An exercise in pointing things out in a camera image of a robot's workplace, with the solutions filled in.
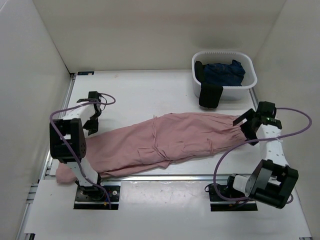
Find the pink trousers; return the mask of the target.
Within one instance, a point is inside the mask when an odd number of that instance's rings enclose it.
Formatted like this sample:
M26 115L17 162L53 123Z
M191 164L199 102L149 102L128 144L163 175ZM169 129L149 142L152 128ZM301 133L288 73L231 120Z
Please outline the pink trousers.
M101 177L123 177L225 152L245 141L234 115L169 113L86 139Z

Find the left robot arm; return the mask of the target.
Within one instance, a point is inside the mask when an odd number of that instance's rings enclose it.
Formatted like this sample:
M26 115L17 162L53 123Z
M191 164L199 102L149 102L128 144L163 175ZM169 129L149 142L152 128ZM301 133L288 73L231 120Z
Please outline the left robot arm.
M93 200L100 200L105 195L105 188L101 185L101 177L86 159L87 144L85 131L89 135L98 132L98 118L101 110L102 95L97 91L90 91L87 98L77 101L75 107L66 109L63 118L49 117L50 154L68 167L76 177L74 180L84 195Z

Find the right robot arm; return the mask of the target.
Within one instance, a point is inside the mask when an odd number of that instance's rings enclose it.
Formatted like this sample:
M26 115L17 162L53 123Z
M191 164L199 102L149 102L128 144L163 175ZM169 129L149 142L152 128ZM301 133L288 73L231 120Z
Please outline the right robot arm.
M242 195L278 209L286 205L299 174L284 157L279 140L282 123L276 119L276 113L274 103L261 101L257 110L250 109L233 121L235 126L246 120L240 129L247 141L253 140L252 146L259 143L261 161L249 177L236 173L228 177L224 193L230 200Z

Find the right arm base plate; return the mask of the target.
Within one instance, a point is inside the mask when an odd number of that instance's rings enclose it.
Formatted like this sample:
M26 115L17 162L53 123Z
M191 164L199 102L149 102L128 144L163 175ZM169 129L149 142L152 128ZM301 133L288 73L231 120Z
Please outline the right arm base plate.
M210 183L204 191L209 195L210 211L211 212L255 212L258 210L257 203L254 200L237 200L243 198L244 194L231 189L227 185L216 184L220 194L231 201L221 198L215 188L214 184Z

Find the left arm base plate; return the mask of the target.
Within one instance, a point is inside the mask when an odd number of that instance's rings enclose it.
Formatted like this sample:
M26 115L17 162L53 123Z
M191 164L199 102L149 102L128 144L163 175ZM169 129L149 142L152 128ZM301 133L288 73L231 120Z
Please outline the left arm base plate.
M118 210L121 194L120 184L103 185L104 190L95 186L77 185L73 208L75 210Z

